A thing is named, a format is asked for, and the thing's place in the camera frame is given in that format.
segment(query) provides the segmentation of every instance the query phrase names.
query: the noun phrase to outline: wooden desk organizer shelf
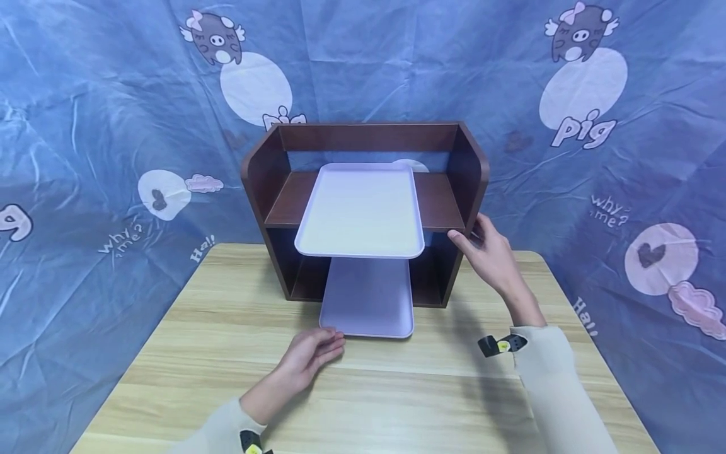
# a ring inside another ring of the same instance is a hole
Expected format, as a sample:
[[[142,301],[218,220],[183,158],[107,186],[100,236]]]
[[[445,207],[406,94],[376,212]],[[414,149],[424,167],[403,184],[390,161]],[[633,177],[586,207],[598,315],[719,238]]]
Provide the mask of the wooden desk organizer shelf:
[[[464,123],[277,124],[242,162],[242,184],[290,301],[322,301],[330,258],[301,255],[294,245],[317,178],[292,171],[300,151],[449,152],[446,171],[416,173],[416,193],[431,244],[409,261],[414,306],[446,307],[462,254],[446,237],[469,236],[489,182],[489,162]]]

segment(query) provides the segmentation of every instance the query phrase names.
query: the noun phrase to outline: light wood tabletop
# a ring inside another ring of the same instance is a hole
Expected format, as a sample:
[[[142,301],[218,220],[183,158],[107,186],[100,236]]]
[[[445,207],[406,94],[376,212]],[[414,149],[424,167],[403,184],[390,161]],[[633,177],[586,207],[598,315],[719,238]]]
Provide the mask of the light wood tabletop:
[[[550,324],[575,352],[620,453],[657,453],[542,258],[517,252]],[[286,301],[265,246],[217,245],[204,258],[73,454],[157,454],[277,364],[317,326],[318,303]],[[343,358],[265,433],[275,454],[543,453],[511,354],[477,340],[509,334],[498,295],[466,260],[446,309],[415,309],[406,341],[349,339]]]

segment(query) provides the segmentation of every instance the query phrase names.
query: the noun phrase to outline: wrinkled fabric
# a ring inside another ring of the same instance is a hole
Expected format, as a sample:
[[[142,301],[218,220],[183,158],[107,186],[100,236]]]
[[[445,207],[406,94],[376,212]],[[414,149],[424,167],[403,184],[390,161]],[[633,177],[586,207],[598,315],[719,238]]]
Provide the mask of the wrinkled fabric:
[[[482,211],[546,258],[660,450],[721,453],[725,22],[717,0],[2,2],[2,452],[69,451],[209,248],[261,242],[239,170],[272,124],[461,120]]]

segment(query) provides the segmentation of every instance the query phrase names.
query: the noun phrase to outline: left hand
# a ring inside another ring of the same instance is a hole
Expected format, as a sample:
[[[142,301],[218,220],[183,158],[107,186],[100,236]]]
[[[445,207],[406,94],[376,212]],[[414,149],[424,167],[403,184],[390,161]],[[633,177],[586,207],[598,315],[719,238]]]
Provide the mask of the left hand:
[[[273,373],[298,393],[310,386],[318,370],[343,354],[346,340],[335,328],[315,328],[293,337]]]
[[[267,425],[297,393],[310,386],[320,368],[343,354],[346,340],[335,328],[315,328],[290,342],[277,367],[240,398],[242,409]]]

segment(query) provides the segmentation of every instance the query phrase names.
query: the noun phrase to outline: white plastic tray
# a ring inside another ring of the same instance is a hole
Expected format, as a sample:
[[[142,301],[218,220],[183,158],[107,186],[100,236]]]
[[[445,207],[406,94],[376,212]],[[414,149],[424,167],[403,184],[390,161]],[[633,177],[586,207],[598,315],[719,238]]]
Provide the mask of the white plastic tray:
[[[418,257],[425,242],[411,167],[405,163],[323,166],[295,247],[306,256]]]
[[[347,336],[411,336],[414,322],[408,260],[332,259],[320,326],[334,326]]]

